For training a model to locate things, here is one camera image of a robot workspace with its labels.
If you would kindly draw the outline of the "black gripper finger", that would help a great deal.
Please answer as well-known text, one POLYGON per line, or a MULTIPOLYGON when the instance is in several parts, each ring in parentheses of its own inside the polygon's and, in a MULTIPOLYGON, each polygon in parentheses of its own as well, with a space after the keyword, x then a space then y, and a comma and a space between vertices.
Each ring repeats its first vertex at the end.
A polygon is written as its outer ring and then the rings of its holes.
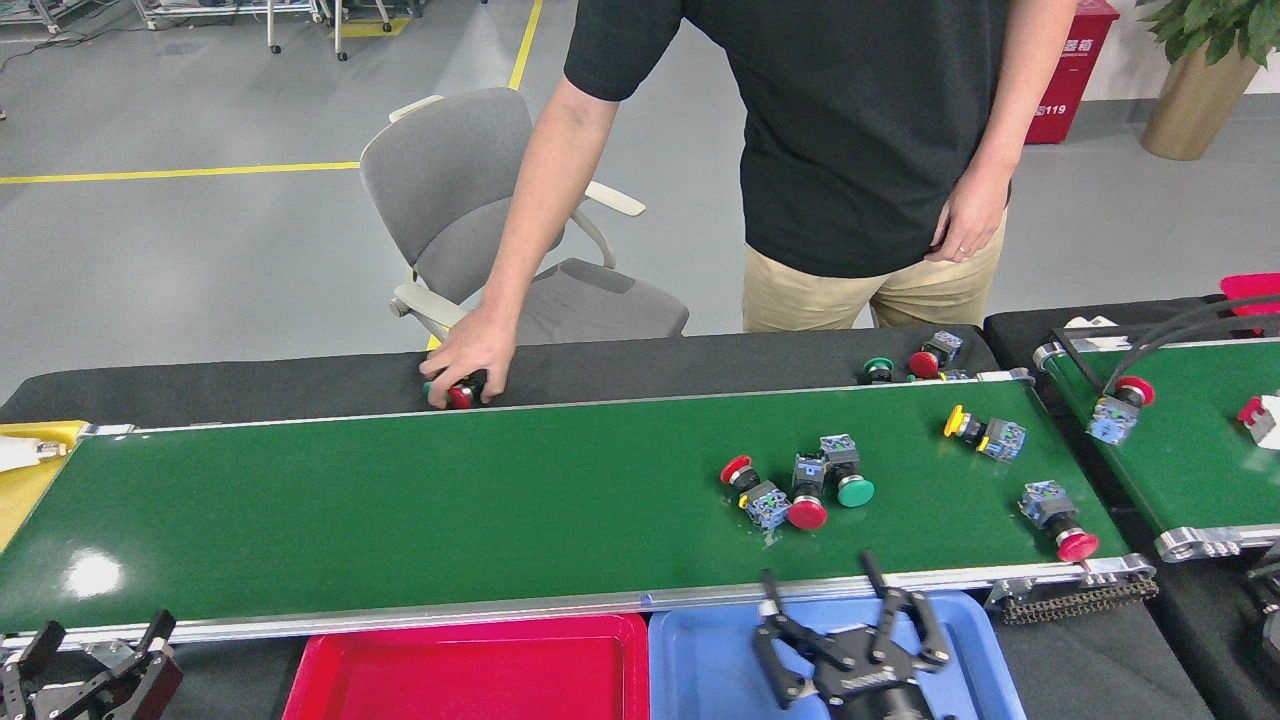
POLYGON ((183 679, 168 641, 177 620, 159 611, 136 644, 100 641, 82 650, 102 671, 73 692, 72 719, 160 719, 183 679))
POLYGON ((47 719, 38 703, 45 670, 54 660, 65 629, 45 623, 31 642, 3 661, 3 719, 47 719))

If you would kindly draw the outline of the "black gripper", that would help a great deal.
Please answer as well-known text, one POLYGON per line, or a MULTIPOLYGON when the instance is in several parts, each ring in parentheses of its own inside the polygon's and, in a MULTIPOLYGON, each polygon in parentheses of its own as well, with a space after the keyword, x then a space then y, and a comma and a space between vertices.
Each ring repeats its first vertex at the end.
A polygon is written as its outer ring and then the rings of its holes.
POLYGON ((780 708, 818 696, 832 719, 932 719, 934 715, 916 679, 916 669, 937 671, 952 657, 945 633, 923 591, 891 585, 870 548, 860 564, 881 601, 873 641, 863 641, 863 625, 819 633, 785 611, 772 570, 762 571, 762 624, 751 637, 751 651, 780 708), (900 612, 911 620, 919 639, 915 656, 892 642, 900 612), (787 667, 778 647, 787 646, 806 660, 805 676, 787 667))

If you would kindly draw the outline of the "person's right hand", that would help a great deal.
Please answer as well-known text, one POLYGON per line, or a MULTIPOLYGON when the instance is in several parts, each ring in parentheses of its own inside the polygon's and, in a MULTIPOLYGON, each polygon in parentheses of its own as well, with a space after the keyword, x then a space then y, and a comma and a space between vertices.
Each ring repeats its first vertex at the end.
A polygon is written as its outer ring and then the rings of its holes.
POLYGON ((480 401, 489 404, 506 391, 515 355, 518 311, 485 301, 454 325, 442 346, 430 352, 419 370, 429 382, 430 407, 445 409, 448 388, 465 377, 485 372, 480 401))

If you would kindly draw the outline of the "person's left hand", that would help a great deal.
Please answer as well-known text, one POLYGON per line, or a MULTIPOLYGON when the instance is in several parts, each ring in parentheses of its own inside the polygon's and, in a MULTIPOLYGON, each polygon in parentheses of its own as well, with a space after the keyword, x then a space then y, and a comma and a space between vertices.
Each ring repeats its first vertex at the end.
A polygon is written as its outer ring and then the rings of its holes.
POLYGON ((1001 227, 1012 170, 970 165, 943 202, 927 261, 965 263, 977 258, 1001 227))

